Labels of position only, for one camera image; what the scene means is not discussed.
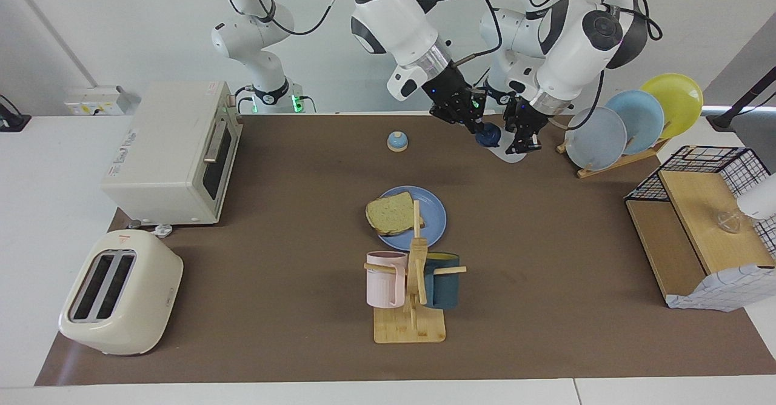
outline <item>mug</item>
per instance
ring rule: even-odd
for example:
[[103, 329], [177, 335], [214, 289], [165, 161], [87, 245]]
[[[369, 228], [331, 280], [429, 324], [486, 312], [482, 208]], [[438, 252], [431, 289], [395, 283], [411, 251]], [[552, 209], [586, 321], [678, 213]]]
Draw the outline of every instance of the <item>mug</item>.
[[458, 306], [458, 275], [434, 275], [434, 270], [444, 267], [457, 267], [461, 259], [454, 253], [429, 252], [423, 278], [426, 284], [425, 306], [434, 309], [453, 309]]
[[369, 264], [393, 267], [394, 273], [366, 270], [366, 303], [374, 308], [397, 308], [404, 305], [404, 276], [407, 254], [377, 251], [366, 254]]

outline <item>bread slice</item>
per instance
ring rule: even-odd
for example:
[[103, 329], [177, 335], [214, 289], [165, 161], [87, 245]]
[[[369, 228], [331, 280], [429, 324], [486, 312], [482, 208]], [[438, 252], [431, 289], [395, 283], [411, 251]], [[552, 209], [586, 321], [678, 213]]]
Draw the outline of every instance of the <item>bread slice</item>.
[[[413, 204], [409, 192], [377, 198], [366, 204], [366, 220], [380, 235], [400, 234], [413, 226]], [[421, 227], [425, 226], [421, 216]]]

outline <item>light blue plate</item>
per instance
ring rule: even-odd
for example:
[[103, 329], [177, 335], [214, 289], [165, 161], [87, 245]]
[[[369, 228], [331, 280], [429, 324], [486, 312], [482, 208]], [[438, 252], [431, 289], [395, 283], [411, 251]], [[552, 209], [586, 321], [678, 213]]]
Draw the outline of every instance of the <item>light blue plate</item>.
[[[443, 204], [441, 204], [441, 201], [434, 193], [413, 185], [394, 187], [380, 195], [380, 197], [384, 198], [386, 196], [398, 195], [401, 192], [410, 192], [410, 196], [412, 196], [413, 200], [417, 200], [421, 203], [421, 215], [426, 224], [424, 228], [421, 228], [421, 236], [427, 239], [429, 247], [431, 247], [432, 244], [439, 241], [441, 234], [444, 233], [444, 228], [447, 227], [447, 212], [444, 211]], [[388, 246], [397, 250], [409, 252], [413, 230], [404, 231], [399, 235], [378, 236]]]
[[651, 148], [663, 133], [663, 107], [646, 91], [623, 91], [609, 99], [605, 106], [620, 116], [626, 124], [628, 140], [633, 139], [626, 146], [625, 155]]

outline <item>mug handle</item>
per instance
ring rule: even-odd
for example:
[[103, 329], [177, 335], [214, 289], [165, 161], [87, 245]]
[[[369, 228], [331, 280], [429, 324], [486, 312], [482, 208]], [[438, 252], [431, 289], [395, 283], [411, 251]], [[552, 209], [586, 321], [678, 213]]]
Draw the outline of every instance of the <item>mug handle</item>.
[[391, 264], [391, 267], [393, 267], [396, 270], [396, 281], [394, 281], [393, 288], [394, 288], [394, 294], [393, 294], [393, 300], [390, 301], [390, 305], [393, 307], [399, 306], [398, 301], [399, 297], [401, 295], [401, 292], [404, 291], [404, 267], [401, 267], [400, 265]]

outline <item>cream toaster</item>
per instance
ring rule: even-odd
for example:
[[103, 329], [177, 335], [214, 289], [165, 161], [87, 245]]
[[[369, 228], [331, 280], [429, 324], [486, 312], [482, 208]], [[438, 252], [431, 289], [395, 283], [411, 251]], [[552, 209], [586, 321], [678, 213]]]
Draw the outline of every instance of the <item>cream toaster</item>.
[[156, 236], [105, 234], [67, 295], [59, 330], [109, 355], [148, 352], [164, 333], [182, 274], [183, 261]]

